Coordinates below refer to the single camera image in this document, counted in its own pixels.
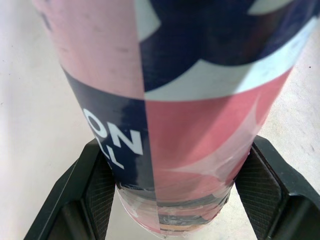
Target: gray floor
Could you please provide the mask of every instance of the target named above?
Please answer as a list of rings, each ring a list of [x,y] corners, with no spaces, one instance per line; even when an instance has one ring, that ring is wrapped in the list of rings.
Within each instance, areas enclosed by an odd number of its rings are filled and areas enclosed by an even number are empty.
[[[29,1],[0,0],[0,29],[0,240],[20,240],[93,135]],[[319,39],[320,26],[260,135],[320,193]],[[137,225],[116,196],[107,239],[157,237]],[[185,239],[256,238],[233,189],[218,217]]]

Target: navy blue label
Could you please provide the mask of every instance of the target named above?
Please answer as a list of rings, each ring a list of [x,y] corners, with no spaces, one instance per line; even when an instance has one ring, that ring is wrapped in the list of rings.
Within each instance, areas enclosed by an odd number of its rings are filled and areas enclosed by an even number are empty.
[[[65,74],[116,181],[154,195],[145,102],[97,90]]]
[[[224,66],[262,59],[287,43],[320,8],[319,0],[294,0],[252,15],[256,0],[150,1],[161,25],[140,43],[146,92],[170,83],[200,59]]]

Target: white curved stripe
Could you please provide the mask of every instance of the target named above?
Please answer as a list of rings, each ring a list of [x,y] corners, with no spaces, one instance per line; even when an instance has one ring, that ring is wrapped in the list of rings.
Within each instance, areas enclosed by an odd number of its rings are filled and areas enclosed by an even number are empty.
[[[248,10],[248,15],[264,15],[272,13],[294,0],[256,0]]]
[[[170,83],[144,94],[146,100],[192,101],[242,93],[281,76],[295,64],[317,18],[312,18],[284,46],[254,63],[223,66],[198,60]]]
[[[149,0],[134,0],[139,42],[151,36],[161,25]]]

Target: can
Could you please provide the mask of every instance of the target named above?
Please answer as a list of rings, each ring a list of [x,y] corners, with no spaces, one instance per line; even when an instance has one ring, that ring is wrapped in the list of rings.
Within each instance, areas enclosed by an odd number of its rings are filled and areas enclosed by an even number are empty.
[[[316,25],[318,0],[34,0],[141,226],[209,223]]]

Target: pink panel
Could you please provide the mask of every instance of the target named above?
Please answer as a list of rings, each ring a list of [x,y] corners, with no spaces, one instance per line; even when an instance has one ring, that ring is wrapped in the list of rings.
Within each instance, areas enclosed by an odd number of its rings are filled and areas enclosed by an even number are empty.
[[[132,0],[34,0],[50,26],[60,63],[74,78],[108,93],[144,98]]]

